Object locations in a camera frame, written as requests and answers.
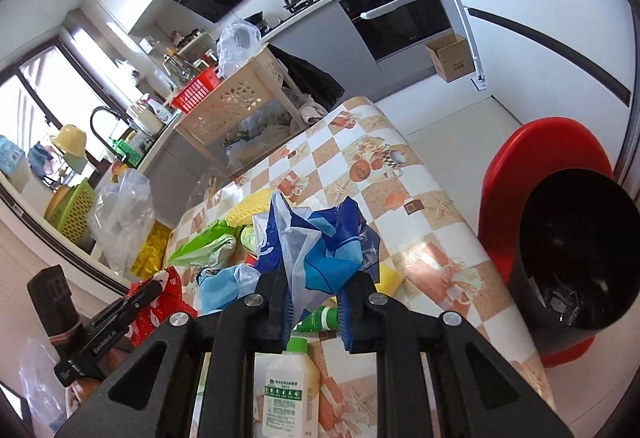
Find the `yellow mesh bag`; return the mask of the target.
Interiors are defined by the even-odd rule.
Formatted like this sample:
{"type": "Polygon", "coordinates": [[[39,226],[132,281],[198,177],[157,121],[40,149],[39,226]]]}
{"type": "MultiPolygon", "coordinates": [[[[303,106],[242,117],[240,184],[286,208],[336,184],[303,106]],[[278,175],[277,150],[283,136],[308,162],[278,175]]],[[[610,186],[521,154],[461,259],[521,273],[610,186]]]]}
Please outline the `yellow mesh bag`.
{"type": "Polygon", "coordinates": [[[131,273],[140,280],[148,280],[163,269],[164,257],[171,235],[171,228],[158,220],[137,254],[137,258],[131,265],[131,273]]]}

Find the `black kitchen faucet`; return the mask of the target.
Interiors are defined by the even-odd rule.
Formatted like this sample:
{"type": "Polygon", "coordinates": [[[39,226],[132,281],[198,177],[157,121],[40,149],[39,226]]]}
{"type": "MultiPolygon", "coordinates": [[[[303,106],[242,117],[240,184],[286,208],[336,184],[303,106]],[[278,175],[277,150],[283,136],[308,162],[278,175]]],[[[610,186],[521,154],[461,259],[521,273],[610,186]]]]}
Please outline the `black kitchen faucet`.
{"type": "Polygon", "coordinates": [[[129,124],[119,112],[107,106],[95,108],[89,118],[88,152],[97,160],[106,158],[110,162],[119,160],[127,163],[128,156],[116,148],[120,139],[131,132],[129,124]]]}

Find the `yellow foam fruit net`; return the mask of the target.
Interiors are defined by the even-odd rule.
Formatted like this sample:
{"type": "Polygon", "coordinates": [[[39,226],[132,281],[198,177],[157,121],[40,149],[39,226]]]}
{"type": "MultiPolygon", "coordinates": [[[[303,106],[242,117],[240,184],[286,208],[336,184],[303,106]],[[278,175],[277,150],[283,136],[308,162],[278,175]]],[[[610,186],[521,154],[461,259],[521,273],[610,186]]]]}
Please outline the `yellow foam fruit net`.
{"type": "Polygon", "coordinates": [[[253,222],[253,216],[267,213],[270,209],[272,192],[262,189],[243,198],[224,215],[229,227],[242,227],[253,222]]]}

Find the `white refrigerator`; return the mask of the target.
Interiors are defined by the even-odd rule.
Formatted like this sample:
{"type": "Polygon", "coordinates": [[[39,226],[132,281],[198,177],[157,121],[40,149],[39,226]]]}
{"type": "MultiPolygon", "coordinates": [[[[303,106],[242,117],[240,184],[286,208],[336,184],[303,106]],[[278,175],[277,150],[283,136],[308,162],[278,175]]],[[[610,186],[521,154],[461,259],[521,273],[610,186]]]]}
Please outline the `white refrigerator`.
{"type": "Polygon", "coordinates": [[[459,0],[488,91],[521,123],[574,118],[619,180],[639,150],[639,19],[628,0],[459,0]]]}

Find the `green daisy tube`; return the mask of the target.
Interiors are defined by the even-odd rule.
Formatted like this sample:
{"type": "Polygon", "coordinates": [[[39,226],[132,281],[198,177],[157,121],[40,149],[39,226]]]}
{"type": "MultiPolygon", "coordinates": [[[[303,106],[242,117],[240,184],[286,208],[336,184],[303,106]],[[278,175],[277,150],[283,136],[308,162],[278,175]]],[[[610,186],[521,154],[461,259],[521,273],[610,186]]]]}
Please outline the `green daisy tube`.
{"type": "Polygon", "coordinates": [[[294,328],[299,333],[321,333],[326,331],[336,331],[338,324],[338,314],[335,307],[323,306],[314,310],[308,317],[301,320],[294,328]]]}

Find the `blue white plastic bag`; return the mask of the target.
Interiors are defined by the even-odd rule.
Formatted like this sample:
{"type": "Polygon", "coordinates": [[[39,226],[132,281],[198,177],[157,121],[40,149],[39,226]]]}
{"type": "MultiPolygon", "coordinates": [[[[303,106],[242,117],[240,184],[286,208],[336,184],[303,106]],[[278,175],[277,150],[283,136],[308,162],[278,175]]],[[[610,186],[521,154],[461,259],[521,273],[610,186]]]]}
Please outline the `blue white plastic bag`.
{"type": "Polygon", "coordinates": [[[353,198],[325,210],[290,205],[281,192],[271,195],[269,210],[257,218],[257,269],[281,269],[288,281],[282,310],[281,340],[358,271],[380,280],[381,239],[353,198]]]}

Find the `red plastic basket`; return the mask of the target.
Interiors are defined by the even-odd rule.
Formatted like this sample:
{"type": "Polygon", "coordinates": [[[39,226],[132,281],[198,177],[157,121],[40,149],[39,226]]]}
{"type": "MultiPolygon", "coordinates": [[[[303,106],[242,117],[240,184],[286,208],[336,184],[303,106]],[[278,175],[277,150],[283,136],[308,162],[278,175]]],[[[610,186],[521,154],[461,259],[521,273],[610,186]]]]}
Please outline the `red plastic basket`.
{"type": "Polygon", "coordinates": [[[173,108],[188,114],[211,94],[219,84],[220,80],[216,71],[213,68],[208,68],[178,91],[169,100],[169,104],[173,108]]]}

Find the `clear plastic bag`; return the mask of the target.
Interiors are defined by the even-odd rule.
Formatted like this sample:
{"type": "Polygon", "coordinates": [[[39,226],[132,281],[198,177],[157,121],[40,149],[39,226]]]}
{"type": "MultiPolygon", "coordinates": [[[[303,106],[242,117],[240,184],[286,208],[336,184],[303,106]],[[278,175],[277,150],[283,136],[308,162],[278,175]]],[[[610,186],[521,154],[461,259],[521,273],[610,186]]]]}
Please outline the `clear plastic bag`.
{"type": "Polygon", "coordinates": [[[88,215],[93,239],[102,248],[107,265],[118,274],[134,263],[154,221],[150,180],[131,168],[99,190],[88,215]]]}

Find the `checkered patterned tablecloth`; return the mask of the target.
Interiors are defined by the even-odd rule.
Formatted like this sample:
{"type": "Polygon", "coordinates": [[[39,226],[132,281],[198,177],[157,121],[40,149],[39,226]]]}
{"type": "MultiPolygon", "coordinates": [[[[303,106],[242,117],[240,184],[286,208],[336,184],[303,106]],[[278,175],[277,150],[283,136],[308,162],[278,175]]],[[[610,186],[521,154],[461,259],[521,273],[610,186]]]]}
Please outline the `checkered patterned tablecloth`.
{"type": "Polygon", "coordinates": [[[431,316],[457,311],[541,398],[551,399],[533,340],[495,265],[442,186],[370,100],[341,104],[187,210],[169,248],[189,242],[262,189],[312,210],[353,198],[381,239],[381,264],[404,277],[394,297],[431,316]]]}

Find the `red plastic stool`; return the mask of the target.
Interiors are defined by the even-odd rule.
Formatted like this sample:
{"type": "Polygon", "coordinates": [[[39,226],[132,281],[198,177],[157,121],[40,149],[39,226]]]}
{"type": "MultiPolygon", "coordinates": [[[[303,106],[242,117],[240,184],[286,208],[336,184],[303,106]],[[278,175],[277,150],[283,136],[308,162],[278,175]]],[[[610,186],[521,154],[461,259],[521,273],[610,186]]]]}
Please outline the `red plastic stool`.
{"type": "Polygon", "coordinates": [[[596,137],[566,117],[546,117],[521,126],[489,164],[480,194],[478,239],[503,282],[509,281],[515,262],[526,200],[542,180],[570,168],[599,176],[586,179],[584,190],[600,190],[606,180],[614,180],[596,137]]]}

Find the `green plastic basket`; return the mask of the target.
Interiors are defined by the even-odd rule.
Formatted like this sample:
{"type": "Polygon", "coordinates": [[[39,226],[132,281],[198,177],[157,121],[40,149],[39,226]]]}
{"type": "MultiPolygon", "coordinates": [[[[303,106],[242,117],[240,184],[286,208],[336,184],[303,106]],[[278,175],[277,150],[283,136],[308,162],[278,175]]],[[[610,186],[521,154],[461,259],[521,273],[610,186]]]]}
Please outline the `green plastic basket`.
{"type": "Polygon", "coordinates": [[[44,214],[44,219],[57,232],[73,244],[78,244],[88,229],[88,215],[92,209],[96,192],[83,179],[73,187],[60,187],[44,214]]]}

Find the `pale green small bottle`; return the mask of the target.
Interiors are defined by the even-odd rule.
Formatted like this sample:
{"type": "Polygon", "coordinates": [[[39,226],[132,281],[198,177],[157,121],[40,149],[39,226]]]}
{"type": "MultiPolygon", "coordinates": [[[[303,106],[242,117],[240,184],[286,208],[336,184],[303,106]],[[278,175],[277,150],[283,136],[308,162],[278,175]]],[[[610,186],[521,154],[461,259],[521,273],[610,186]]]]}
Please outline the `pale green small bottle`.
{"type": "Polygon", "coordinates": [[[240,232],[240,241],[242,247],[245,248],[248,254],[256,257],[258,255],[258,245],[255,236],[254,227],[251,224],[245,226],[240,232]]]}

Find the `white green label bottle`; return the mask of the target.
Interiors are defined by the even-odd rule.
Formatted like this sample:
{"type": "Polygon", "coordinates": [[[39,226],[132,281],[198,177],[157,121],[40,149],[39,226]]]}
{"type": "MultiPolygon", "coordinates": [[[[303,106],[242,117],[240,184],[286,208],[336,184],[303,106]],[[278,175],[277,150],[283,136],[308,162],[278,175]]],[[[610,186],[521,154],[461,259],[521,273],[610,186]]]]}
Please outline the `white green label bottle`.
{"type": "Polygon", "coordinates": [[[314,438],[319,432],[320,372],[303,337],[272,359],[262,390],[262,436],[314,438]]]}

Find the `yellow sponge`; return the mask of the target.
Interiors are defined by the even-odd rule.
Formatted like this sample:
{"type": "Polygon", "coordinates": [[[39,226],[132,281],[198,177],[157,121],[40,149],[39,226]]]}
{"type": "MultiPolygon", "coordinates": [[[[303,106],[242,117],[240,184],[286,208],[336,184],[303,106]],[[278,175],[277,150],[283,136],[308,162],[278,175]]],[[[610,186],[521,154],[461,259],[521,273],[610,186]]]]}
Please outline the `yellow sponge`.
{"type": "Polygon", "coordinates": [[[393,297],[401,286],[403,280],[404,277],[395,269],[381,264],[376,290],[386,296],[393,297]]]}

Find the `built-in black oven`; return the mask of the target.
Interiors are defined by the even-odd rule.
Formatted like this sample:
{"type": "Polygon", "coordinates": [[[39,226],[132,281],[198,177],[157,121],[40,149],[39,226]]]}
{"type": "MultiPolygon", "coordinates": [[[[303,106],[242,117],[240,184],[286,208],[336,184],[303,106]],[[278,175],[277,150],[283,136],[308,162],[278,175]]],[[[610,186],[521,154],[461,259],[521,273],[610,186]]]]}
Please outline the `built-in black oven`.
{"type": "Polygon", "coordinates": [[[340,0],[375,60],[450,29],[440,0],[340,0]]]}

